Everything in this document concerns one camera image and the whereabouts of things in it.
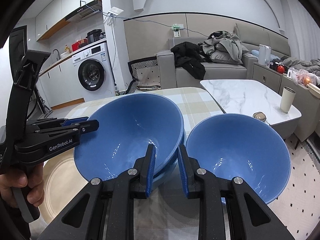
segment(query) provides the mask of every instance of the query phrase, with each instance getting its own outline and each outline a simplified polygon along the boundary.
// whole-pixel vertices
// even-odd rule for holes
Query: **red object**
[[[88,45],[88,40],[87,39],[83,39],[81,41],[77,41],[76,43],[71,45],[72,48],[72,52],[82,48],[83,46]]]
[[[278,66],[277,68],[277,71],[280,73],[280,74],[283,74],[284,73],[284,66]]]
[[[79,45],[80,45],[80,41],[77,41],[76,43],[71,45],[72,48],[72,52],[76,51],[77,49],[79,49]]]

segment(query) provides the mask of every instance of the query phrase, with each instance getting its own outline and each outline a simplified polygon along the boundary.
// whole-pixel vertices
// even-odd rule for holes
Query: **red box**
[[[76,43],[71,45],[72,52],[88,45],[88,40],[87,39],[82,39],[81,41],[77,41]]]

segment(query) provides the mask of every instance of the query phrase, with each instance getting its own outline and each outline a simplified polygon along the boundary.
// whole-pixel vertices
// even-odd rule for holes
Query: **stacked bowls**
[[[98,109],[99,129],[81,136],[74,160],[80,174],[90,181],[116,178],[145,156],[148,144],[156,147],[154,185],[162,183],[177,164],[177,150],[184,143],[184,123],[178,106],[166,97],[138,93],[120,97]]]

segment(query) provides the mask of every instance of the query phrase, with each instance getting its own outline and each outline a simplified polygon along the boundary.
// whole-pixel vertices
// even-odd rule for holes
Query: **control panel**
[[[75,64],[83,59],[86,59],[94,54],[105,52],[104,44],[99,44],[95,47],[85,49],[72,56],[72,63]]]

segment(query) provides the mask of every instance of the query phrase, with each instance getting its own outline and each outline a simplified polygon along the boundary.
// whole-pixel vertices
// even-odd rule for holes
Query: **metal screw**
[[[233,179],[233,181],[234,181],[236,184],[242,184],[243,179],[241,179],[240,177],[235,177],[235,178]]]
[[[207,171],[205,169],[203,169],[203,168],[199,168],[199,169],[197,169],[197,173],[200,174],[200,175],[204,175],[204,174],[207,173]]]
[[[130,170],[128,170],[128,174],[129,175],[136,175],[137,174],[137,170],[136,169],[130,169]]]
[[[99,178],[94,178],[91,180],[91,184],[92,185],[98,185],[100,183],[100,179]]]

